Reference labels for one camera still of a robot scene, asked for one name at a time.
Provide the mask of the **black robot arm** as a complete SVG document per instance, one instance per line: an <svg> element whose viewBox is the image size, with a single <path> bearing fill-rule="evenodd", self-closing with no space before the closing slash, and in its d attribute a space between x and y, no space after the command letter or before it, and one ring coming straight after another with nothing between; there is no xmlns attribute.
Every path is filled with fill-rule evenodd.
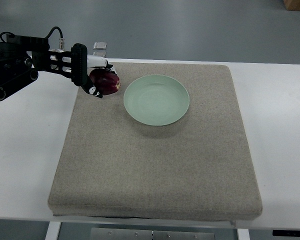
<svg viewBox="0 0 300 240"><path fill-rule="evenodd" d="M76 43L69 51L52 51L48 37L2 32L0 40L0 101L35 82L39 72L70 79L76 86L88 83L87 47Z"/></svg>

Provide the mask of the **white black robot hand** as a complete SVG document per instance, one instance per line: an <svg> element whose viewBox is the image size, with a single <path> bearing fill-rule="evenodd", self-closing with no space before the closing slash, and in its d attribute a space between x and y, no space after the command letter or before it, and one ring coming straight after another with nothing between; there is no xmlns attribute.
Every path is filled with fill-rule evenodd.
<svg viewBox="0 0 300 240"><path fill-rule="evenodd" d="M110 71L116 75L117 75L117 71L115 70L115 67L111 63L109 63L106 58L88 55L88 58L87 58L88 78L87 78L86 84L82 85L81 88L87 94L93 95L98 98L102 98L104 95L101 94L101 92L95 87L92 80L90 79L90 73L94 69L104 69L104 70Z"/></svg>

